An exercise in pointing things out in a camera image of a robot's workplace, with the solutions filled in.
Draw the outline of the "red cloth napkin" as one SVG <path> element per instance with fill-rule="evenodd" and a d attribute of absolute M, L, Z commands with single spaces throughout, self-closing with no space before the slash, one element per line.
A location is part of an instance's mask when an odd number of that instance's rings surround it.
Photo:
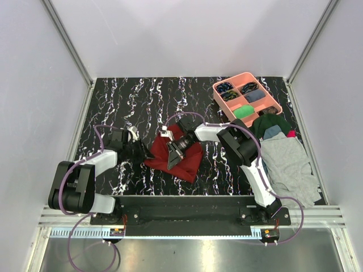
<path fill-rule="evenodd" d="M 197 172 L 199 170 L 202 158 L 204 156 L 201 143 L 197 141 L 186 152 L 185 158 L 174 166 L 172 169 L 167 169 L 168 163 L 168 148 L 167 142 L 170 140 L 166 137 L 161 137 L 159 134 L 155 138 L 150 152 L 154 155 L 153 159 L 146 159 L 144 164 L 152 169 L 157 169 L 165 173 L 169 173 L 174 177 L 184 180 L 189 183 L 194 183 Z"/>

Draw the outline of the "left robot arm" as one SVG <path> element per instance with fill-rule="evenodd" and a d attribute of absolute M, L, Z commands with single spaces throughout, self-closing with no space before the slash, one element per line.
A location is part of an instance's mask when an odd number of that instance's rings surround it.
<path fill-rule="evenodd" d="M 123 211 L 116 207 L 115 197 L 95 191 L 96 178 L 124 161 L 136 164 L 154 156 L 139 138 L 135 126 L 118 129 L 96 125 L 94 129 L 100 139 L 100 150 L 85 159 L 58 164 L 48 206 L 65 215 L 100 213 L 109 224 L 117 224 Z"/>

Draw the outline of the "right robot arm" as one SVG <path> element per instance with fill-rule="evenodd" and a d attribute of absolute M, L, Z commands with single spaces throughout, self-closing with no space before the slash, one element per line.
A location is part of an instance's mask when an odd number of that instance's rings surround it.
<path fill-rule="evenodd" d="M 194 123 L 182 118 L 177 126 L 185 134 L 180 139 L 163 126 L 159 135 L 167 138 L 167 169 L 171 170 L 186 157 L 186 151 L 197 142 L 218 142 L 226 155 L 239 166 L 254 194 L 256 218 L 263 224 L 271 224 L 282 208 L 272 187 L 268 185 L 267 175 L 261 162 L 261 145 L 249 128 L 239 119 L 224 124 L 207 122 Z"/>

